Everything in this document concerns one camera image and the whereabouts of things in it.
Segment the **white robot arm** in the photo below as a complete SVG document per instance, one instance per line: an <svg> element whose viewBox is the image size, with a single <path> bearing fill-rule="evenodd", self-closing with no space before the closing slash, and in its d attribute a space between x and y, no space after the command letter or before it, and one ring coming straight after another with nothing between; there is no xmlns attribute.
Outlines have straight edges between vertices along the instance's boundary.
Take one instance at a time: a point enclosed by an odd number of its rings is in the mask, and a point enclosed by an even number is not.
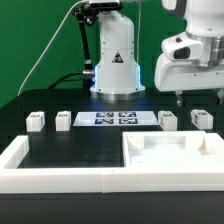
<svg viewBox="0 0 224 224"><path fill-rule="evenodd" d="M91 93L110 100L141 93L134 59L134 25L121 15L125 0L89 0L99 12L101 58ZM184 32L162 41L154 76L161 92L224 88L224 0L161 0L172 16L187 21Z"/></svg>

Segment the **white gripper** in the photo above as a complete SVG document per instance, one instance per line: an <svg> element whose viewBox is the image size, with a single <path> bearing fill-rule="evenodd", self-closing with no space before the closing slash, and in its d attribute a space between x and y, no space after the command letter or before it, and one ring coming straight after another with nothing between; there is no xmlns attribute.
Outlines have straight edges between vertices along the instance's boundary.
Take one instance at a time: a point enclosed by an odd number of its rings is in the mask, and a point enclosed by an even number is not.
<svg viewBox="0 0 224 224"><path fill-rule="evenodd" d="M161 92L174 91L182 107L182 91L222 88L217 105L224 102L224 37L180 33L162 42L154 82Z"/></svg>

